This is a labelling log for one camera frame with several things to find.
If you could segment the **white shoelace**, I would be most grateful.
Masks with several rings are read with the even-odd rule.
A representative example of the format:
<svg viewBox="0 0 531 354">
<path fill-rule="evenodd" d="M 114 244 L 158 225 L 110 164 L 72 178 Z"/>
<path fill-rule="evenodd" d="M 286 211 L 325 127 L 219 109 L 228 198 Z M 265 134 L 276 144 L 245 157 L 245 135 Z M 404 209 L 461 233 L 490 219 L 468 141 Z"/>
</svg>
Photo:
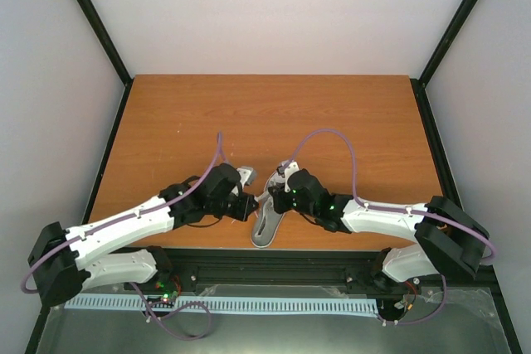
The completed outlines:
<svg viewBox="0 0 531 354">
<path fill-rule="evenodd" d="M 268 193 L 263 192 L 259 196 L 254 196 L 254 197 L 260 203 L 260 206 L 261 206 L 261 205 L 263 205 L 266 202 L 266 200 L 270 197 L 270 195 Z"/>
</svg>

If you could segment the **grey canvas sneaker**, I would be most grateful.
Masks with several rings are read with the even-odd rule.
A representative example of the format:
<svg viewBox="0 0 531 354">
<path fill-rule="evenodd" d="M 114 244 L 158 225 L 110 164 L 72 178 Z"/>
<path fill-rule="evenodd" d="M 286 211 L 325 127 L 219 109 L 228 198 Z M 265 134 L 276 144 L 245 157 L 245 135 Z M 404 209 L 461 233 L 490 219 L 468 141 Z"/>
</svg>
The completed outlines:
<svg viewBox="0 0 531 354">
<path fill-rule="evenodd" d="M 274 181 L 274 175 L 275 172 L 270 175 L 265 183 L 263 192 L 268 193 L 270 197 L 260 206 L 251 232 L 251 243 L 259 249 L 265 249 L 271 245 L 280 223 L 285 217 L 285 213 L 279 213 L 275 210 L 273 197 L 268 191 L 270 187 L 279 184 Z"/>
</svg>

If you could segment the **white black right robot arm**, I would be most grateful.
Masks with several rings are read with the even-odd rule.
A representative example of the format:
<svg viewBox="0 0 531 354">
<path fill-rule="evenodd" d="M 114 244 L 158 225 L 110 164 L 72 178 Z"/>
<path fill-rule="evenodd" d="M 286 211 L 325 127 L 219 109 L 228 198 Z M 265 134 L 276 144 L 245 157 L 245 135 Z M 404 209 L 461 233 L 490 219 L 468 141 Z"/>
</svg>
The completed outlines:
<svg viewBox="0 0 531 354">
<path fill-rule="evenodd" d="M 275 172 L 266 183 L 266 203 L 283 216 L 295 211 L 326 231 L 374 233 L 410 241 L 384 250 L 375 273 L 395 283 L 440 274 L 475 279 L 489 234 L 454 202 L 434 196 L 426 203 L 397 205 L 329 192 L 306 169 Z"/>
</svg>

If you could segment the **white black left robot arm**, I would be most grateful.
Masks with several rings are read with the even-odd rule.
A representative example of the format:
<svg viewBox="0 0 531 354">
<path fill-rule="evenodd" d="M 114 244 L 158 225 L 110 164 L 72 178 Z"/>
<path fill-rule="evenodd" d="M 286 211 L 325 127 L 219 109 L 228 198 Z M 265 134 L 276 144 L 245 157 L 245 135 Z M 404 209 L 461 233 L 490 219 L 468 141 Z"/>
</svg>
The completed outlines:
<svg viewBox="0 0 531 354">
<path fill-rule="evenodd" d="M 87 225 L 63 228 L 45 226 L 28 256 L 36 287 L 24 287 L 52 307 L 78 293 L 102 285 L 134 282 L 165 289 L 173 270 L 160 250 L 121 254 L 135 241 L 183 226 L 198 225 L 206 216 L 246 221 L 257 210 L 255 197 L 244 188 L 254 181 L 251 167 L 227 163 L 202 177 L 192 176 L 163 189 L 148 201 Z"/>
</svg>

